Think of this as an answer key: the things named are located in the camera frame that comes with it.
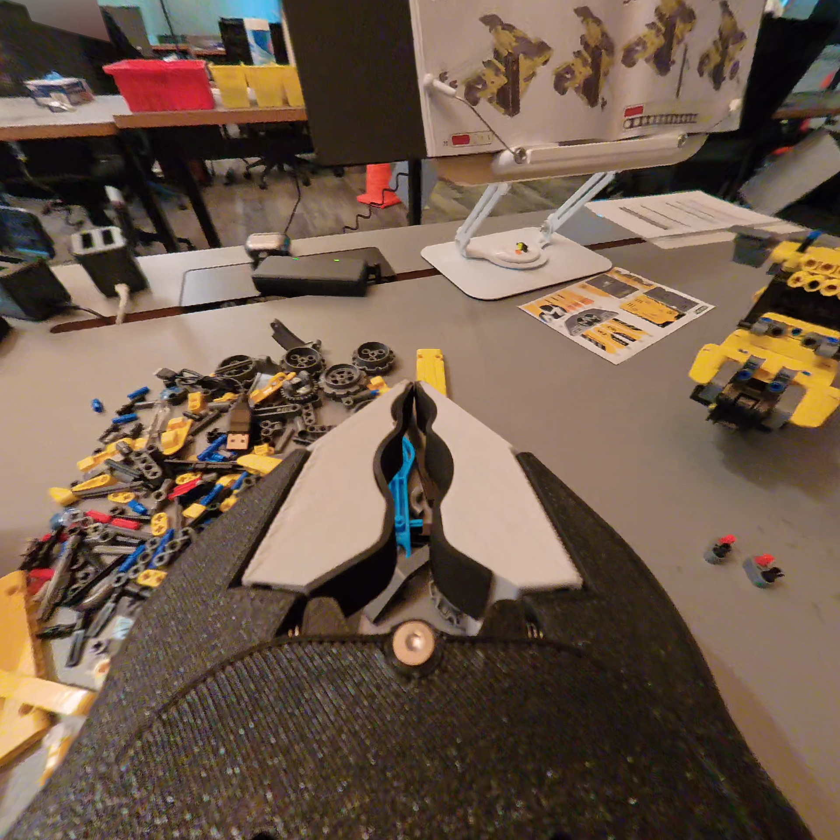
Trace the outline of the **white printed paper sheet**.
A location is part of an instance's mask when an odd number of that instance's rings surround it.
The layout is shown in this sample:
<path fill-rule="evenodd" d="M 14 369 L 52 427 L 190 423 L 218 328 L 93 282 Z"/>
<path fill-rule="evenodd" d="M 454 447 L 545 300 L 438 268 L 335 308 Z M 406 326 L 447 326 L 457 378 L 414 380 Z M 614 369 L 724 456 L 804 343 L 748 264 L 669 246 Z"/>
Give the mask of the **white printed paper sheet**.
<path fill-rule="evenodd" d="M 662 249 L 734 239 L 738 228 L 761 238 L 789 238 L 805 228 L 701 191 L 593 201 L 586 208 Z"/>

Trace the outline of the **yellow building brick vehicle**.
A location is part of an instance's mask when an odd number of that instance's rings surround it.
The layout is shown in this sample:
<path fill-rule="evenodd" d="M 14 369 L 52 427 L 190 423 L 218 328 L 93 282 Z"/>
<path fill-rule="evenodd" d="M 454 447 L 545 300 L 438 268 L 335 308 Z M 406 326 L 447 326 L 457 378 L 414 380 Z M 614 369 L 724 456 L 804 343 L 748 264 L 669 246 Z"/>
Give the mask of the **yellow building brick vehicle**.
<path fill-rule="evenodd" d="M 699 350 L 690 397 L 709 421 L 731 429 L 820 427 L 839 405 L 838 237 L 734 232 L 733 260 L 768 263 L 770 279 L 737 328 Z"/>

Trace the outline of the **blue brick separator tool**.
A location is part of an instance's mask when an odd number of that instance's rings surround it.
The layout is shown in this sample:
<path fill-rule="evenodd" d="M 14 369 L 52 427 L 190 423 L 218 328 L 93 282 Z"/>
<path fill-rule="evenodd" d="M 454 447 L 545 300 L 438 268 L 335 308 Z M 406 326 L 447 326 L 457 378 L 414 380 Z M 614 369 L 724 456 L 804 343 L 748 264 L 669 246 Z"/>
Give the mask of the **blue brick separator tool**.
<path fill-rule="evenodd" d="M 402 438 L 402 463 L 389 482 L 394 502 L 394 528 L 397 548 L 406 558 L 413 553 L 414 538 L 424 526 L 422 515 L 414 515 L 410 493 L 410 478 L 416 461 L 416 450 L 409 437 Z"/>

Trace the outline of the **black usb plug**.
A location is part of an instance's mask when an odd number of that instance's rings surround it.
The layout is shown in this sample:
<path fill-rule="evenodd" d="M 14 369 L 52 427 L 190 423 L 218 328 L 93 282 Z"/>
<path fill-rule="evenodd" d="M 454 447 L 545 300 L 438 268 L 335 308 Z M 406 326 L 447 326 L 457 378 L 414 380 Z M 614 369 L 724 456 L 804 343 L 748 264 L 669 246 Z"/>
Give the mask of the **black usb plug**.
<path fill-rule="evenodd" d="M 229 453 L 247 452 L 250 448 L 251 405 L 246 393 L 241 393 L 227 412 L 227 434 L 224 448 Z"/>

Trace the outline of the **black monitor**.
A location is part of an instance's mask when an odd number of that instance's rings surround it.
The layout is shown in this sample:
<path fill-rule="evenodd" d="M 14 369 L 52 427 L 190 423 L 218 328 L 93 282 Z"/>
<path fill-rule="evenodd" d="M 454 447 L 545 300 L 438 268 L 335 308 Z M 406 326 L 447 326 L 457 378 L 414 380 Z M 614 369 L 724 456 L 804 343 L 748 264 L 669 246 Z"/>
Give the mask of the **black monitor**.
<path fill-rule="evenodd" d="M 314 151 L 325 165 L 427 158 L 407 1 L 284 1 Z"/>

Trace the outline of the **yellow building panel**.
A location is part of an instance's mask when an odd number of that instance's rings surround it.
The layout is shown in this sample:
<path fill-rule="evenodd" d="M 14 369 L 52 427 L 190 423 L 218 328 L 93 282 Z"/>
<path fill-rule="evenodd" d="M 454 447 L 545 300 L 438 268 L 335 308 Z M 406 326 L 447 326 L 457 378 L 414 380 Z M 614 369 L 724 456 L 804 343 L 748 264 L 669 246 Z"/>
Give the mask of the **yellow building panel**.
<path fill-rule="evenodd" d="M 416 351 L 415 381 L 433 387 L 443 396 L 448 394 L 443 351 L 440 349 L 418 349 Z"/>

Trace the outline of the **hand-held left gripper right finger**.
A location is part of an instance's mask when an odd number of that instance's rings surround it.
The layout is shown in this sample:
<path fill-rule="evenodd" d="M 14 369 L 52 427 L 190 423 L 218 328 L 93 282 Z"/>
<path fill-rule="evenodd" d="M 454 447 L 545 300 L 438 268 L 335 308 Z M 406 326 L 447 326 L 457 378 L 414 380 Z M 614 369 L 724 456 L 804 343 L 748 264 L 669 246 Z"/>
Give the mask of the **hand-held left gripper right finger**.
<path fill-rule="evenodd" d="M 421 381 L 415 415 L 434 500 L 431 572 L 445 601 L 484 618 L 495 602 L 580 590 L 583 576 L 514 447 Z"/>

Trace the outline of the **yellow black sticker sheet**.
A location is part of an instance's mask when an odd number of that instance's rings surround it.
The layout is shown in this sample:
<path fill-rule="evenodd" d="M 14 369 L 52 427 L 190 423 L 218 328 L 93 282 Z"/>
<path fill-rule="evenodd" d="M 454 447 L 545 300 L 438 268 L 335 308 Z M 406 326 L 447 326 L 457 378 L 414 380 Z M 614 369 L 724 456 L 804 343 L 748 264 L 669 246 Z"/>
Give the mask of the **yellow black sticker sheet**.
<path fill-rule="evenodd" d="M 520 310 L 612 364 L 621 364 L 714 309 L 625 268 L 565 285 Z"/>

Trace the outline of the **small grey black device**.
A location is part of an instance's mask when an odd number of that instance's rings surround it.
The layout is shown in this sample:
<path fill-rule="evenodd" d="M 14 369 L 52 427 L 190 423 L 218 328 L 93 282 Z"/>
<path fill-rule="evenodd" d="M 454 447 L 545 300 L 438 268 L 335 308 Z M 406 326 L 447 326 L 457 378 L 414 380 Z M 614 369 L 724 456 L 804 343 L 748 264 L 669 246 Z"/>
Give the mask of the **small grey black device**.
<path fill-rule="evenodd" d="M 280 232 L 256 233 L 247 237 L 244 248 L 252 264 L 258 266 L 270 256 L 290 256 L 291 240 Z"/>

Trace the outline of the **building instruction booklet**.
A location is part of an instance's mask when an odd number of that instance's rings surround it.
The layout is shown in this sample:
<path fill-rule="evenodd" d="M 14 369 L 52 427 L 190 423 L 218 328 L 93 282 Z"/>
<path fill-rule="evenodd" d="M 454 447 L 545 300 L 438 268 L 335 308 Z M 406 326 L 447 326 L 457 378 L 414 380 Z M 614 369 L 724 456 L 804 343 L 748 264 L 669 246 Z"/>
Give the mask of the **building instruction booklet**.
<path fill-rule="evenodd" d="M 410 2 L 427 152 L 733 130 L 758 1 Z"/>

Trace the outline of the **white book stand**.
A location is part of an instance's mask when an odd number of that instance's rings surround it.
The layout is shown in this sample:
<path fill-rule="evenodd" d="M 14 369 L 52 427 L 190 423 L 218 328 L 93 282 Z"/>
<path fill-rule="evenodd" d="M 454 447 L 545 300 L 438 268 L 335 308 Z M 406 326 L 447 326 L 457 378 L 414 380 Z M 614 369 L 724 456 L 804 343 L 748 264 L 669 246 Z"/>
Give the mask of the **white book stand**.
<path fill-rule="evenodd" d="M 478 182 L 486 189 L 452 240 L 425 247 L 421 256 L 437 273 L 470 298 L 512 298 L 609 270 L 612 263 L 560 234 L 560 227 L 624 171 L 687 160 L 708 133 L 678 129 L 624 140 L 550 143 L 503 151 L 489 159 Z M 571 198 L 539 227 L 520 227 L 479 235 L 481 225 L 514 182 L 547 175 L 588 175 Z M 515 255 L 517 242 L 529 246 Z"/>

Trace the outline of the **white cardboard box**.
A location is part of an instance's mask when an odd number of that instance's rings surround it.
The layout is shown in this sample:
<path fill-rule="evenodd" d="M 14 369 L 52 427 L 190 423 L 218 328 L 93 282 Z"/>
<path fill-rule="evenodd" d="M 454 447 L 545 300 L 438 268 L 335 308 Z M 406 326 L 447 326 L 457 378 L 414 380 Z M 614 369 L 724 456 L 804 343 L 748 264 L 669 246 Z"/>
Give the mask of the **white cardboard box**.
<path fill-rule="evenodd" d="M 26 80 L 24 87 L 39 107 L 52 112 L 76 110 L 95 99 L 88 83 L 78 77 L 52 74 L 40 79 Z"/>

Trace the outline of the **black box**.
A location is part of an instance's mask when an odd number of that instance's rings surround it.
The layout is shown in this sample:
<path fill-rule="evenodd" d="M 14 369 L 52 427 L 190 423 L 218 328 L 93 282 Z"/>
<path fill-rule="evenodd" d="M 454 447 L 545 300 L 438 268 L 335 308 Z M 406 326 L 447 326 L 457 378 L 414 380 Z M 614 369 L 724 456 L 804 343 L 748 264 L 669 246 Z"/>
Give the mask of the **black box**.
<path fill-rule="evenodd" d="M 72 306 L 67 289 L 42 259 L 2 260 L 1 316 L 44 322 Z"/>

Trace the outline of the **brown edged table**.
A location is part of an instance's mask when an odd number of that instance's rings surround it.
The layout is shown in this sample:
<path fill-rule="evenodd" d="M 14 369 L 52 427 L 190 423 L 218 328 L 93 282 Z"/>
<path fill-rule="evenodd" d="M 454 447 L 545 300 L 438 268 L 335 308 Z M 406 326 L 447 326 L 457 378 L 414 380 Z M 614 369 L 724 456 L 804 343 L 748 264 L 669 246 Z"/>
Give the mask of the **brown edged table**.
<path fill-rule="evenodd" d="M 132 112 L 123 97 L 105 95 L 94 98 L 75 111 L 52 112 L 40 107 L 31 98 L 2 98 L 1 140 L 20 142 L 116 138 L 122 159 L 129 169 L 134 188 L 155 233 L 161 238 L 166 251 L 174 253 L 179 249 L 179 241 L 140 172 L 136 154 L 127 145 L 126 132 L 149 131 L 152 141 L 167 144 L 161 133 L 233 124 L 304 123 L 307 118 L 304 108 L 288 106 Z"/>

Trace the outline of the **black charger block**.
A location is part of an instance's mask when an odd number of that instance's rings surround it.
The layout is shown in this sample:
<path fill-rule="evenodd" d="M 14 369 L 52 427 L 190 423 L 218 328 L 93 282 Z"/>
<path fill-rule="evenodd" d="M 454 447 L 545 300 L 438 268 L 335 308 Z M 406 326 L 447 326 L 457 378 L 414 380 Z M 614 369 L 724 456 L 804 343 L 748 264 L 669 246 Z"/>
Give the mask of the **black charger block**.
<path fill-rule="evenodd" d="M 120 227 L 93 227 L 70 237 L 70 253 L 106 298 L 116 298 L 116 286 L 134 294 L 149 289 L 137 256 Z"/>

